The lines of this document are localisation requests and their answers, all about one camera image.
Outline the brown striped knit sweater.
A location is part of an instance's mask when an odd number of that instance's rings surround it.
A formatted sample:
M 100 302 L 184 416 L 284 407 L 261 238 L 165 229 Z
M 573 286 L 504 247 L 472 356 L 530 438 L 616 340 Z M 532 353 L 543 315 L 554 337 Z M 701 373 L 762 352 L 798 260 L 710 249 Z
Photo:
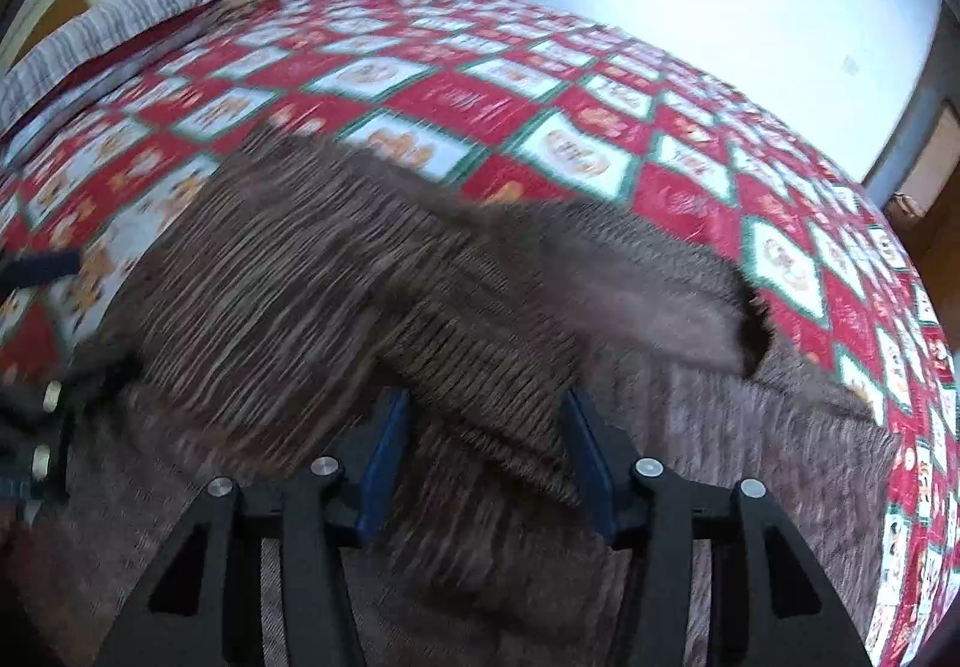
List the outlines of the brown striped knit sweater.
M 283 479 L 412 391 L 386 534 L 348 566 L 376 665 L 597 665 L 626 561 L 592 536 L 560 435 L 580 387 L 697 482 L 763 480 L 858 630 L 898 443 L 773 325 L 742 272 L 608 202 L 473 204 L 374 152 L 254 134 L 110 300 L 94 341 L 143 380 L 83 428 L 70 498 L 14 542 L 26 614 L 89 664 L 203 482 Z

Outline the striped grey pillow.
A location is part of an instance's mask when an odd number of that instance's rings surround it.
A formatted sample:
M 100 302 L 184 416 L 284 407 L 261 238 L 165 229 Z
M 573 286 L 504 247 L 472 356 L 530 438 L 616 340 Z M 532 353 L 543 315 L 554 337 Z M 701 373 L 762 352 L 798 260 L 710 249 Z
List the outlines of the striped grey pillow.
M 2 77 L 2 134 L 83 64 L 213 1 L 104 0 L 67 20 Z

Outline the wooden side cabinet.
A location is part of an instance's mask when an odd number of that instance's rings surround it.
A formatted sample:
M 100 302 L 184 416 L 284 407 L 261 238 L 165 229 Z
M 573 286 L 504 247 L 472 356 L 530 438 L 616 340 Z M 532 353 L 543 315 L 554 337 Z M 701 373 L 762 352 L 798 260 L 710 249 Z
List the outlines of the wooden side cabinet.
M 958 266 L 958 113 L 946 103 L 907 179 L 885 206 L 924 275 Z

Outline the red patchwork cartoon bedspread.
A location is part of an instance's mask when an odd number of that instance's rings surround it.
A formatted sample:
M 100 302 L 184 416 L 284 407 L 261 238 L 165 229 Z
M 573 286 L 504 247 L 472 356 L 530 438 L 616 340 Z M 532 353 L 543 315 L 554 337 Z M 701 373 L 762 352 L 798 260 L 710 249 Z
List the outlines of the red patchwork cartoon bedspread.
M 480 201 L 617 202 L 734 259 L 778 326 L 900 436 L 866 639 L 905 665 L 958 592 L 957 383 L 923 280 L 825 155 L 654 46 L 516 0 L 263 0 L 91 101 L 2 181 L 2 240 L 83 274 L 2 310 L 46 368 L 257 121 L 337 133 Z

